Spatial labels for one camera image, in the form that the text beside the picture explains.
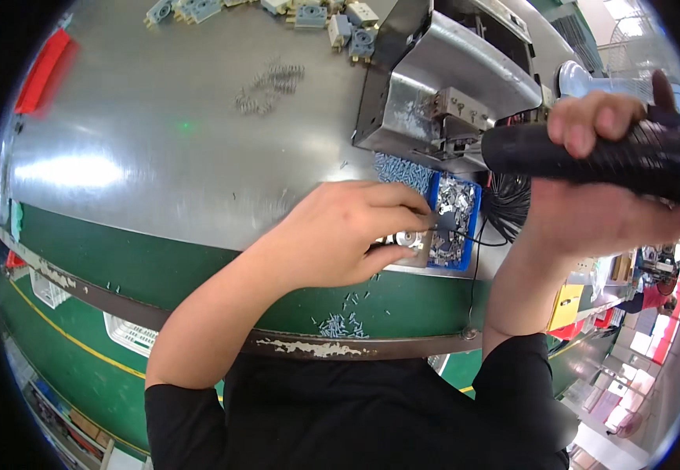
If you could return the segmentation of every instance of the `black t-shirt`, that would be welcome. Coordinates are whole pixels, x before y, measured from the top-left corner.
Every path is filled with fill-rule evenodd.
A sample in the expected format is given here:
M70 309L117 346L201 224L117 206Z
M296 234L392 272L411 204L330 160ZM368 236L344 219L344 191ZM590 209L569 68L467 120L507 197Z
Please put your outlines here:
M156 470L569 467L543 334L500 344L473 388L426 360L241 354L224 409L214 389L147 389L147 435Z

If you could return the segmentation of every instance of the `stainless steel tabletop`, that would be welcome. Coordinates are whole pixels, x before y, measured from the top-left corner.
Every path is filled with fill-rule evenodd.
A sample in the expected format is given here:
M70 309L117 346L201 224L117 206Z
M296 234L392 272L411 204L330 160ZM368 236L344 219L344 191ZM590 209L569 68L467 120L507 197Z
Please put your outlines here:
M538 58L547 62L556 48L556 64L537 67L552 74L569 46L525 0L503 1L527 16ZM394 5L367 2L382 20ZM351 145L365 69L335 54L326 30L294 30L258 3L223 8L199 25L168 18L148 30L149 6L72 7L66 31L78 54L49 108L25 118L5 156L14 199L125 230L245 249L320 181L376 179L373 153ZM550 47L542 49L542 37ZM241 115L235 94L276 56L304 65L306 79L272 113ZM483 239L500 241L490 227ZM493 277L507 249L482 248L478 277ZM472 276L476 253L472 259L460 276Z

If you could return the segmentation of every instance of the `pink shirt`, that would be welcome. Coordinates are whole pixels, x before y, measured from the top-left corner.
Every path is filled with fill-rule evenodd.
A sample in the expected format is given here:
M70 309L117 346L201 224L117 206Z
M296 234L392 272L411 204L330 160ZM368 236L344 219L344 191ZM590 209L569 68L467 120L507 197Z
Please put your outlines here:
M643 310L646 308L661 307L666 304L669 296L663 296L656 286L650 286L643 289Z

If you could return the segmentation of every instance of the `hand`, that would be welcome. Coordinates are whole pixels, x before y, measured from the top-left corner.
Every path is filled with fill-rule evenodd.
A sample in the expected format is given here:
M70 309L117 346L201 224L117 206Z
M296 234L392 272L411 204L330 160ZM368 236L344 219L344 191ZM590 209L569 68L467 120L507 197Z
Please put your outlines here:
M277 266L288 290L347 286L415 256L405 247L369 246L398 231L428 230L422 216L429 212L426 200L402 183L323 183L248 251Z
M656 104L675 111L664 74L657 70L653 84ZM597 135L618 140L631 123L645 116L643 103L632 96L594 91L582 99L559 101L549 114L548 133L552 142L582 159L593 149ZM609 184L576 186L534 178L523 232L555 253L604 256L679 239L680 206L670 209Z

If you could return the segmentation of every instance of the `person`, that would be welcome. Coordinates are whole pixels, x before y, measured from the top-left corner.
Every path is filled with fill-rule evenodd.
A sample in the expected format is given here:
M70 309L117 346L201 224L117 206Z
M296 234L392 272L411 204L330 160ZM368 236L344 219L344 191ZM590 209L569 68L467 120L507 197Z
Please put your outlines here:
M677 297L674 294L665 296L655 284L645 287L643 292L638 292L630 299L617 305L617 308L628 314L637 314L646 308L655 308L659 315L672 316L677 307Z
M623 136L640 101L592 92L553 108L548 133L576 158ZM568 468L544 331L571 268L680 237L670 208L618 186L534 179L530 211L494 276L476 398L425 359L310 361L239 353L288 292L360 283L408 248L376 239L428 228L400 183L323 183L171 314L147 364L147 435L166 468ZM224 379L222 406L213 386Z

